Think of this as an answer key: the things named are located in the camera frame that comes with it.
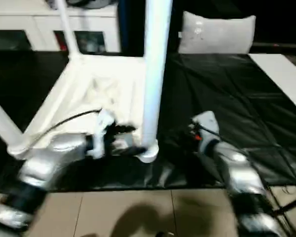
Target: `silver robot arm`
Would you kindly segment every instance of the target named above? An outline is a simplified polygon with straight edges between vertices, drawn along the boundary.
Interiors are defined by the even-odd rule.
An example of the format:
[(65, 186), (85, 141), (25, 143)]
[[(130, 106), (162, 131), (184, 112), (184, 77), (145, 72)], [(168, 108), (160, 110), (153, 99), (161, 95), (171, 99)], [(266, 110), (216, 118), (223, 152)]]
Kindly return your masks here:
[(92, 135), (64, 133), (54, 136), (43, 149), (30, 149), (17, 181), (0, 200), (0, 237), (21, 236), (31, 225), (49, 191), (67, 167), (86, 156), (99, 159), (105, 155), (138, 155), (143, 147), (114, 146), (115, 136), (135, 130), (131, 125), (116, 125), (111, 113), (101, 110), (97, 131)]
[(247, 156), (233, 145), (221, 141), (213, 112), (193, 119), (201, 125), (199, 153), (214, 160), (225, 184), (241, 237), (279, 237), (279, 226), (272, 217), (272, 207), (266, 197), (262, 180)]
[(92, 150), (85, 134), (59, 134), (44, 149), (32, 149), (17, 182), (0, 200), (0, 237), (20, 236), (34, 220), (48, 192), (66, 167)]

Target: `cabinet door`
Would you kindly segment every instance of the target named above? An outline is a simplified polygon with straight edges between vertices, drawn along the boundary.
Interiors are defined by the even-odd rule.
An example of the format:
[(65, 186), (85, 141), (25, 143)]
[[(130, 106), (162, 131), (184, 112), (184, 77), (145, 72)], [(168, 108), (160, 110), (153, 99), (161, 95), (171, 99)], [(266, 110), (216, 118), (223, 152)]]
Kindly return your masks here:
[[(35, 21), (43, 35), (47, 50), (66, 50), (63, 26), (59, 17), (36, 16)], [(117, 18), (71, 16), (70, 24), (82, 53), (120, 52)]]
[(31, 16), (0, 16), (0, 50), (45, 50)]

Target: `white metal frame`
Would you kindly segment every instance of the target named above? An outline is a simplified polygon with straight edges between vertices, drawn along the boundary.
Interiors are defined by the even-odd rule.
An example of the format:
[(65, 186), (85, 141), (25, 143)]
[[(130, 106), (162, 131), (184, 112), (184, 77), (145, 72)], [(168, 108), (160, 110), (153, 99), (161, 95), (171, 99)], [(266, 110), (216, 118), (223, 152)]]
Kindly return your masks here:
[[(102, 77), (107, 74), (108, 77), (118, 75), (121, 80), (126, 80), (129, 75), (134, 79), (138, 78), (138, 86), (134, 91), (129, 91), (136, 98), (132, 97), (133, 102), (125, 100), (134, 104), (126, 107), (132, 111), (140, 111), (140, 114), (132, 116), (135, 115), (137, 119), (143, 121), (140, 129), (142, 143), (146, 146), (152, 145), (157, 132), (172, 0), (147, 1), (144, 58), (82, 55), (71, 30), (64, 0), (57, 0), (57, 3), (69, 46), (70, 62), (28, 126), (25, 137), (42, 132), (51, 123), (63, 119), (62, 112), (85, 94), (91, 80), (89, 69), (92, 68)], [(296, 67), (282, 55), (250, 56), (296, 104)], [(278, 70), (282, 67), (285, 67), (285, 70), (279, 73)], [(0, 108), (0, 136), (7, 145), (25, 139), (2, 108)]]

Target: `white cabinet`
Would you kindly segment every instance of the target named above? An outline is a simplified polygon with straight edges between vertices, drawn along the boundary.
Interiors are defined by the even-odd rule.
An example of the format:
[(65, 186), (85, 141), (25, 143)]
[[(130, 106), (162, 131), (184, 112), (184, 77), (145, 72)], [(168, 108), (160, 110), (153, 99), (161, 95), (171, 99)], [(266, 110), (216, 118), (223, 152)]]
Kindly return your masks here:
[[(68, 8), (67, 13), (82, 51), (120, 52), (117, 3), (100, 9)], [(44, 0), (0, 0), (0, 31), (10, 31), (0, 32), (0, 41), (25, 34), (32, 50), (58, 51), (63, 50), (62, 30), (59, 11)]]
[[(57, 33), (63, 30), (61, 19), (58, 16), (35, 16), (38, 29), (46, 44), (46, 50), (60, 50), (60, 40)], [(118, 22), (115, 17), (96, 17), (96, 16), (70, 16), (70, 26), (77, 37), (78, 46), (81, 48), (89, 47), (92, 51), (92, 43), (104, 47), (106, 52), (119, 52), (119, 30)]]
[(0, 47), (4, 45), (25, 44), (27, 38), (32, 50), (45, 50), (46, 45), (38, 30), (35, 20), (31, 16), (0, 16)]

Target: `white pillow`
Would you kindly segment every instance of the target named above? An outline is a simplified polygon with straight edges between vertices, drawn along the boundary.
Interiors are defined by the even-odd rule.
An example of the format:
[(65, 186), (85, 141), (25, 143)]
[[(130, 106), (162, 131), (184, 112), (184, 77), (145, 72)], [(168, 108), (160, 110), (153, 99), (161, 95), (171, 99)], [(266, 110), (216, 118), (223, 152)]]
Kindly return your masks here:
[(256, 17), (208, 19), (185, 11), (179, 53), (248, 53)]

